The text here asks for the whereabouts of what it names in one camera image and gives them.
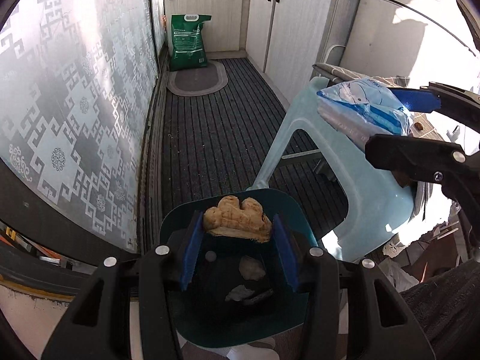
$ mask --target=green bag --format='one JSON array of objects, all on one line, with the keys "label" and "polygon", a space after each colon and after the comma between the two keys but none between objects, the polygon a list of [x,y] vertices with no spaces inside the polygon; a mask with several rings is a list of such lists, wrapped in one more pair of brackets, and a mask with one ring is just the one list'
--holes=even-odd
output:
[{"label": "green bag", "polygon": [[203,22],[211,18],[211,15],[172,15],[171,71],[207,66],[201,31]]}]

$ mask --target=gray doormat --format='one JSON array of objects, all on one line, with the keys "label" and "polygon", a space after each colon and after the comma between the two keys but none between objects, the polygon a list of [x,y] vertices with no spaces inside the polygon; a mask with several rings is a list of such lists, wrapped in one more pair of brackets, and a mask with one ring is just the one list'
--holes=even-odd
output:
[{"label": "gray doormat", "polygon": [[185,69],[169,74],[167,88],[177,96],[204,96],[219,91],[229,79],[225,67],[217,61],[208,61],[207,67]]}]

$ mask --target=orange object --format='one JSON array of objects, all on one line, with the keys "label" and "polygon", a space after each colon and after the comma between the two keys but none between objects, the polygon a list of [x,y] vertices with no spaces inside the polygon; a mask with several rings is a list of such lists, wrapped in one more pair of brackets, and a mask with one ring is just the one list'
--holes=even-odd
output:
[{"label": "orange object", "polygon": [[13,246],[12,244],[10,244],[10,243],[8,242],[8,240],[6,240],[6,239],[5,239],[4,237],[2,237],[1,235],[0,235],[0,241],[5,242],[7,245]]},{"label": "orange object", "polygon": [[63,258],[62,255],[60,255],[58,253],[55,253],[54,251],[52,251],[50,249],[47,249],[46,247],[41,246],[41,245],[37,244],[36,242],[33,242],[30,239],[28,240],[28,242],[30,242],[33,246],[35,246],[35,248],[37,250],[39,250],[40,252],[45,254],[45,256],[47,256],[47,257],[51,257],[51,258],[54,258],[54,259],[62,259]]}]

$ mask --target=metal screw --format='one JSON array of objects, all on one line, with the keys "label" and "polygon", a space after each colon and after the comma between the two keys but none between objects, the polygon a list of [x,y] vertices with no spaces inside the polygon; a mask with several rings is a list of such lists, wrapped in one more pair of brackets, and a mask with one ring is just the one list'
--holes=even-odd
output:
[{"label": "metal screw", "polygon": [[107,257],[103,261],[104,266],[114,266],[117,263],[117,259],[115,257]]},{"label": "metal screw", "polygon": [[167,245],[160,245],[155,248],[155,253],[164,256],[170,252],[170,248]]},{"label": "metal screw", "polygon": [[452,156],[455,161],[460,162],[461,164],[465,162],[465,155],[459,151],[454,151]]},{"label": "metal screw", "polygon": [[205,253],[205,259],[209,263],[213,263],[217,259],[217,254],[213,250],[209,250],[207,253]]},{"label": "metal screw", "polygon": [[433,174],[433,179],[435,181],[442,181],[443,180],[443,173],[442,172],[435,172]]},{"label": "metal screw", "polygon": [[371,259],[362,260],[361,264],[368,269],[371,269],[375,266],[375,263]]},{"label": "metal screw", "polygon": [[310,248],[310,255],[313,257],[320,257],[323,256],[323,250],[319,247],[312,247]]}]

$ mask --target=blue plastic bag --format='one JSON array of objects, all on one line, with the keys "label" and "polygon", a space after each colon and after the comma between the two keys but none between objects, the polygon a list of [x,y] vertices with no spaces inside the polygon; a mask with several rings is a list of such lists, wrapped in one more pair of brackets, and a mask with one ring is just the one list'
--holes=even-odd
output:
[{"label": "blue plastic bag", "polygon": [[346,81],[318,91],[317,95],[320,116],[362,150],[372,135],[409,133],[409,110],[377,81]]}]

